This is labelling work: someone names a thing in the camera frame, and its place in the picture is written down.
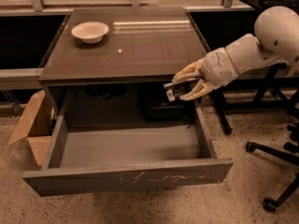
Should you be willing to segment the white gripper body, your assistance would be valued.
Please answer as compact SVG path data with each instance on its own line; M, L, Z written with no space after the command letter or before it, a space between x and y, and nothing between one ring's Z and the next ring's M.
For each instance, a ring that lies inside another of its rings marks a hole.
M217 88L226 86L239 77L225 48L210 51L203 58L201 72L205 81Z

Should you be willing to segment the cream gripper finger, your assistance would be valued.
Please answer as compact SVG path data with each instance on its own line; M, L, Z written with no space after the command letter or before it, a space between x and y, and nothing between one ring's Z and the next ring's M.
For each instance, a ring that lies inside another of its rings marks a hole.
M203 75L201 69L202 69L202 59L198 60L197 62L193 62L188 64L186 67L184 67L182 70L177 72L173 78L172 83L173 84L179 84L180 82L193 78L193 77L201 77Z
M202 96L209 94L210 92L216 90L219 86L212 84L211 82L201 79L190 92L183 94L179 97L182 101L191 101Z

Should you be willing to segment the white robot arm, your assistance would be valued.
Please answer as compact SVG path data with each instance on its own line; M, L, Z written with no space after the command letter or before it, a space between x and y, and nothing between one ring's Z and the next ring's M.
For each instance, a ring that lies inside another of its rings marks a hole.
M229 84L249 70L280 62L299 71L299 15L287 7L270 7L257 18L253 34L210 51L176 73L172 82L199 79L191 91L179 96L190 101Z

